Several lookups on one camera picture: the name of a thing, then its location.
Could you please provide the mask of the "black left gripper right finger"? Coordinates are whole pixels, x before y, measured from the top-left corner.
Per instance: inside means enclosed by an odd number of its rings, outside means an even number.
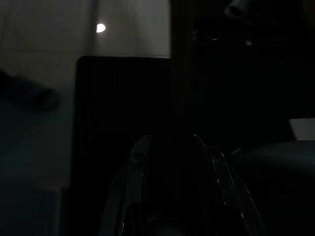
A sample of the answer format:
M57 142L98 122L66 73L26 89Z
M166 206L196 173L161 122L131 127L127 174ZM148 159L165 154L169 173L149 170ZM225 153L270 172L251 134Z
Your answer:
M212 174L215 233L219 236L266 236L267 231L244 181L228 164L218 147L194 141Z

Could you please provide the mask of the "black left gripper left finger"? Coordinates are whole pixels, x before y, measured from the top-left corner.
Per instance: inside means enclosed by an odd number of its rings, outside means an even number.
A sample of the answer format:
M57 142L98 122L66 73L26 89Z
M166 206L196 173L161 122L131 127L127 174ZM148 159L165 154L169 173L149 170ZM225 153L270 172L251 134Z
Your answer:
M98 231L99 236L146 236L149 224L151 136L134 143L114 177Z

